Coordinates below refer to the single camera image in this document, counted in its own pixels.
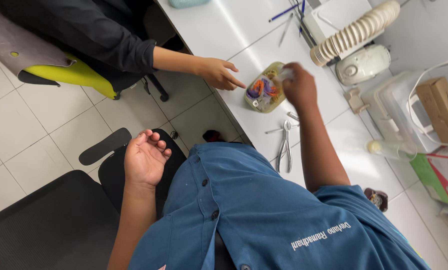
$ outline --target office chair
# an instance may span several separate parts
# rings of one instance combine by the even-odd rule
[[[173,178],[186,160],[169,135],[154,129],[172,150],[162,179]],[[124,191],[124,154],[130,133],[121,128],[84,151],[84,165],[100,160],[98,184],[70,171],[0,211],[0,270],[105,269],[119,226]],[[161,217],[171,181],[156,186]]]
[[[1,13],[0,61],[24,83],[60,86],[57,82],[64,82],[88,86],[112,100],[118,100],[122,90],[147,77],[161,94],[161,101],[169,99],[153,74],[123,72],[78,52],[63,52]],[[145,89],[150,95],[147,80]]]

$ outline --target plastic container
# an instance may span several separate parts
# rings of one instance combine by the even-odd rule
[[[283,70],[283,65],[281,62],[272,63],[247,87],[244,99],[256,111],[270,113],[286,99],[282,81],[293,75],[289,70]]]
[[[409,111],[407,98],[422,71],[404,71],[361,95],[364,103],[370,105],[368,112],[387,142],[413,142],[419,153],[431,153],[439,144],[433,143],[413,124],[413,119],[428,130],[428,135],[440,141],[432,130],[429,119],[417,95],[411,99]]]
[[[169,0],[171,5],[176,9],[190,8],[198,5],[203,5],[210,0]]]
[[[368,150],[371,154],[404,162],[412,161],[418,154],[416,145],[409,141],[386,142],[383,140],[373,140],[368,143]]]

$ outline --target shirt button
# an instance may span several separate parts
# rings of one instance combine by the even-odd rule
[[[212,220],[216,219],[219,216],[219,210],[216,210],[212,213],[212,216],[210,217]]]

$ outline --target hand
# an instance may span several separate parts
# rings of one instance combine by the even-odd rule
[[[227,69],[239,72],[232,63],[227,61],[217,58],[199,58],[195,74],[217,89],[234,90],[236,86],[245,89],[246,85],[234,78]]]
[[[166,143],[159,140],[159,133],[146,129],[127,146],[124,159],[126,183],[155,188],[161,181],[164,164],[171,156]]]
[[[299,110],[305,107],[317,107],[317,93],[314,77],[305,71],[298,63],[289,63],[283,68],[290,68],[294,71],[295,80],[286,79],[283,81],[284,95],[294,107]]]

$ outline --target black jacket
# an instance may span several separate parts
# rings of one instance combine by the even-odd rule
[[[155,41],[139,38],[145,38],[143,26],[133,25],[142,24],[143,5],[133,14],[123,0],[0,0],[0,10],[15,23],[119,71],[155,71]]]

